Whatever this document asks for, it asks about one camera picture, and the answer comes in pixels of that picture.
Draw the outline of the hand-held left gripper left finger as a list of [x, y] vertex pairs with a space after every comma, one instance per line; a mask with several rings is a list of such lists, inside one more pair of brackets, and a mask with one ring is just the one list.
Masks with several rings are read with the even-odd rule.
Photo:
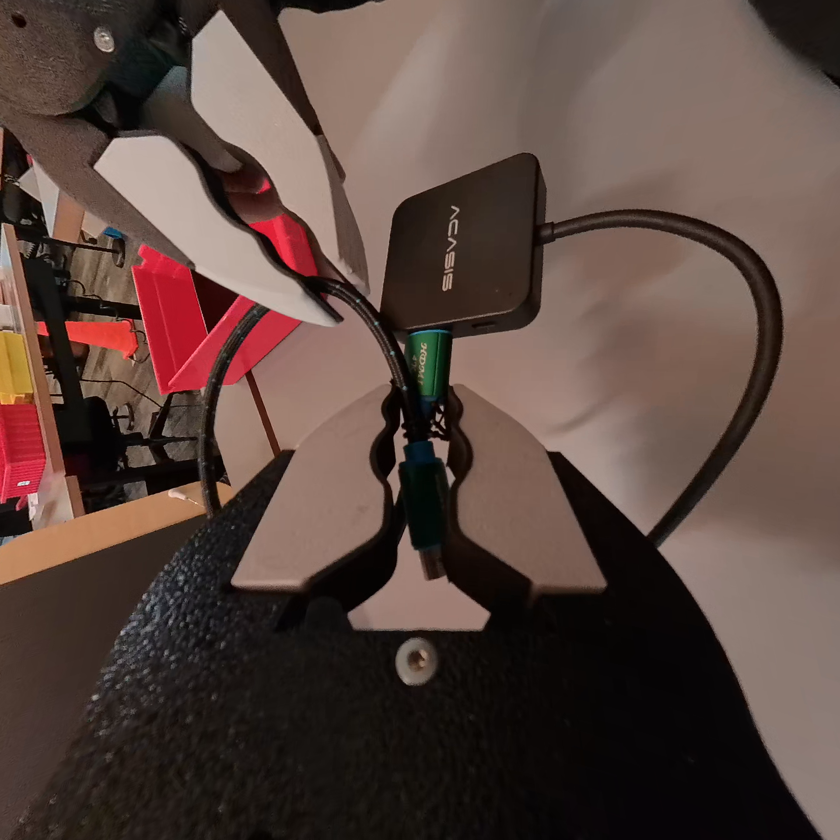
[[393, 576], [406, 529], [396, 465], [401, 401], [381, 385], [317, 427], [290, 457], [233, 574], [243, 592], [332, 598], [350, 612]]

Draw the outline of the red plastic tray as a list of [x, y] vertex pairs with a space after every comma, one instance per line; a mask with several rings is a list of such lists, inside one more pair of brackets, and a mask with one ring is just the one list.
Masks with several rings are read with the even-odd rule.
[[[305, 276], [316, 263], [305, 229], [290, 216], [254, 223], [289, 267]], [[216, 358], [253, 302], [195, 276], [170, 257], [142, 245], [133, 281], [154, 374], [161, 394], [203, 389]], [[231, 363], [224, 384], [237, 383], [297, 328], [300, 321], [270, 312], [249, 334]]]

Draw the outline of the stack of red bins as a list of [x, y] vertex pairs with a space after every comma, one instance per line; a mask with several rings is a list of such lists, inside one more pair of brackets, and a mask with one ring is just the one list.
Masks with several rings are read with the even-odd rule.
[[45, 468], [36, 405], [1, 405], [1, 502], [36, 493]]

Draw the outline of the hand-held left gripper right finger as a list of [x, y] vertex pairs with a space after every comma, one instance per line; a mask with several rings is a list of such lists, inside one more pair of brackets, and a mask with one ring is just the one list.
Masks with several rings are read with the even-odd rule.
[[540, 441], [466, 385], [450, 388], [446, 419], [449, 581], [490, 613], [602, 593], [606, 578]]

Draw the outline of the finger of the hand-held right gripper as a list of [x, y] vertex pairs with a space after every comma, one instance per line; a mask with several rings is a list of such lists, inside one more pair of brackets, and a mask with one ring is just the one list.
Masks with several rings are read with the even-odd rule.
[[219, 286], [300, 322], [331, 328], [343, 320], [270, 256], [254, 230], [225, 213], [201, 166], [177, 142], [157, 133], [120, 135], [93, 170]]
[[282, 209], [336, 277], [370, 292], [343, 170], [302, 87], [277, 16], [220, 7], [192, 41], [192, 105], [221, 141], [267, 175]]

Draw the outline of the wooden shelf frame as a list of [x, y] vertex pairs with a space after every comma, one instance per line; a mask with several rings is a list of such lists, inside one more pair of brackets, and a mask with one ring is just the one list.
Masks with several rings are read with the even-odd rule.
[[12, 330], [24, 339], [45, 449], [45, 470], [38, 491], [28, 497], [28, 515], [33, 530], [47, 529], [81, 517], [85, 510], [78, 479], [66, 473], [23, 260], [14, 228], [9, 224], [2, 224], [1, 284], [2, 303], [10, 308]]

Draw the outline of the orange plastic piece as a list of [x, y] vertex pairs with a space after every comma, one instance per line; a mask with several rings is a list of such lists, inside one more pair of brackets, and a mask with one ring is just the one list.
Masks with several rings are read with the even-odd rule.
[[121, 353], [125, 360], [132, 360], [140, 344], [138, 331], [132, 320], [118, 321], [67, 321], [66, 331], [70, 341], [70, 355], [76, 358], [76, 344]]

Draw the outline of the black braided cable green plugs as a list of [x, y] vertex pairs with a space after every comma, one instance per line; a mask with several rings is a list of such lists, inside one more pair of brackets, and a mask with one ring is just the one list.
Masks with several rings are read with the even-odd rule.
[[[438, 416], [444, 410], [448, 393], [453, 336], [446, 329], [410, 332], [405, 340], [405, 353], [400, 354], [394, 332], [385, 325], [383, 316], [349, 283], [310, 277], [303, 280], [303, 286], [307, 291], [346, 304], [380, 347], [402, 406], [406, 444], [398, 474], [412, 546], [418, 553], [425, 577], [430, 581], [441, 578], [445, 574], [443, 547], [448, 485], [443, 461], [434, 453], [432, 438], [445, 435]], [[197, 463], [209, 518], [215, 517], [222, 508], [212, 463], [219, 396], [236, 354], [269, 312], [267, 307], [257, 303], [247, 310], [226, 338], [208, 377]]]

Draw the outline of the yellow plastic bin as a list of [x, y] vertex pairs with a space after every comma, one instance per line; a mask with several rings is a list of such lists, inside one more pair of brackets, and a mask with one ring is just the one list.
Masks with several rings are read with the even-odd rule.
[[25, 339], [1, 331], [1, 404], [22, 405], [34, 402], [34, 387], [28, 366]]

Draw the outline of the brown wooden strip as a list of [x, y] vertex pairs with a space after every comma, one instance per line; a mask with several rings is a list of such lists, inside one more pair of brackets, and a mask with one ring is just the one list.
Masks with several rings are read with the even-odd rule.
[[267, 442], [270, 447], [271, 453], [274, 457], [278, 457], [282, 452], [282, 448], [278, 443], [276, 432], [273, 428], [270, 415], [266, 408], [263, 396], [261, 395], [261, 392], [259, 390], [259, 386], [254, 373], [252, 371], [248, 371], [245, 374], [245, 380], [248, 384], [248, 388], [250, 390], [252, 399], [255, 403], [255, 408], [259, 416], [259, 420], [264, 429], [264, 432], [266, 434]]

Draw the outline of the light wooden board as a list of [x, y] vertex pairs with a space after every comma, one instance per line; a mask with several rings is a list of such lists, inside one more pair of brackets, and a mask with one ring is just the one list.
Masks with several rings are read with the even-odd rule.
[[16, 537], [1, 548], [5, 585], [205, 514], [198, 482]]

